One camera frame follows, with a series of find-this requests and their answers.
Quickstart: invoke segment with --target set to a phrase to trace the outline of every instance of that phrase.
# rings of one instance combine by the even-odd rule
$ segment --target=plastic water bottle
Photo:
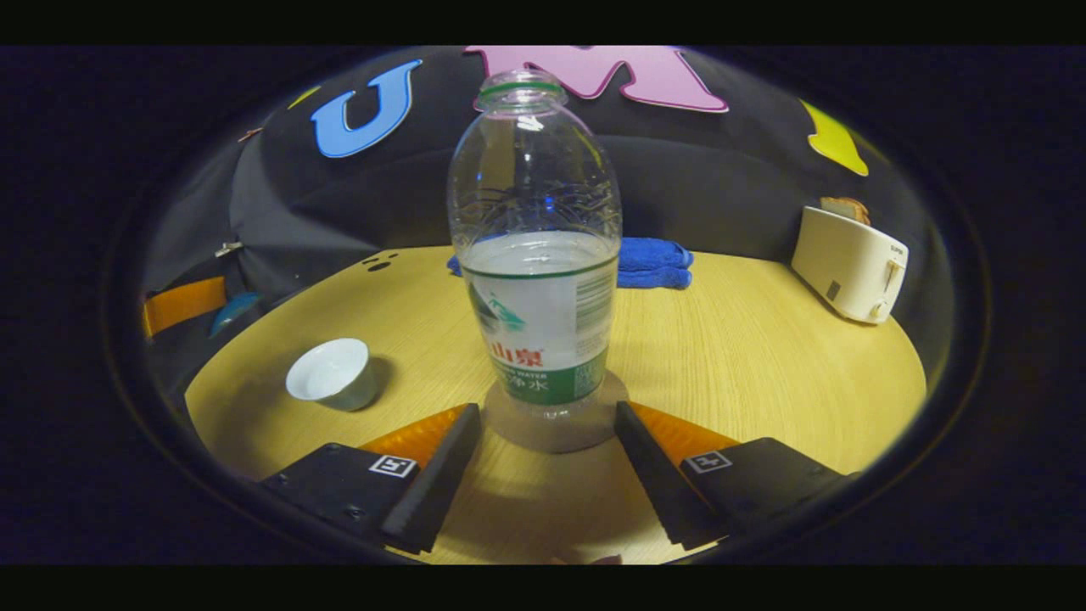
[[[495,74],[449,174],[452,241],[504,396],[488,424],[570,451],[613,435],[602,397],[622,213],[615,170],[541,71]]]

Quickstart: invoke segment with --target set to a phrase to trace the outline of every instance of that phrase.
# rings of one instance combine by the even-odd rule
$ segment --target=wooden table
[[[261,480],[317,447],[361,446],[495,383],[451,246],[390,250],[298,294],[241,333],[186,400],[211,454]],[[785,265],[696,253],[685,290],[619,289],[608,370],[632,400],[740,442],[775,437],[839,473],[862,470],[919,411],[924,373],[892,319],[839,318]],[[336,338],[366,342],[382,386],[351,413],[302,403],[283,380]],[[568,455],[484,430],[432,563],[667,562],[672,546],[618,440]]]

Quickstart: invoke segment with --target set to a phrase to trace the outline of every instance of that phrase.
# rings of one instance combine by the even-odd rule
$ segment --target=toaster
[[[792,268],[842,317],[881,324],[901,290],[909,249],[851,218],[804,206]]]

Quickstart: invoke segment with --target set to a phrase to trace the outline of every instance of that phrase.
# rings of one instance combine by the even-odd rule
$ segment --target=white ceramic cup
[[[287,372],[287,392],[295,399],[345,412],[366,407],[377,393],[369,347],[350,338],[317,346]]]

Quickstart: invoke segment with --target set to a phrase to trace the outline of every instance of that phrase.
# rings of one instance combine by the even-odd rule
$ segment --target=folded blue towel
[[[622,238],[618,251],[619,288],[686,288],[693,275],[686,267],[694,253],[673,241],[657,238]],[[453,255],[445,264],[460,275],[460,262]]]

